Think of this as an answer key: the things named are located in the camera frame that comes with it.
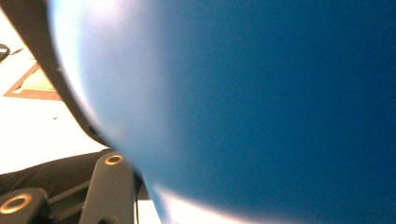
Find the floor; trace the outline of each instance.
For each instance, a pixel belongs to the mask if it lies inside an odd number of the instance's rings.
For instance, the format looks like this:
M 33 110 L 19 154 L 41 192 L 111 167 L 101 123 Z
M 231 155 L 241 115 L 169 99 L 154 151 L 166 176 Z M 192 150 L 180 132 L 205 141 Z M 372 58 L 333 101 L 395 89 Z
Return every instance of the floor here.
M 91 140 L 61 101 L 4 97 L 35 63 L 0 8 L 0 43 L 11 53 L 0 63 L 0 174 L 106 148 Z M 140 223 L 160 223 L 152 201 L 139 202 Z

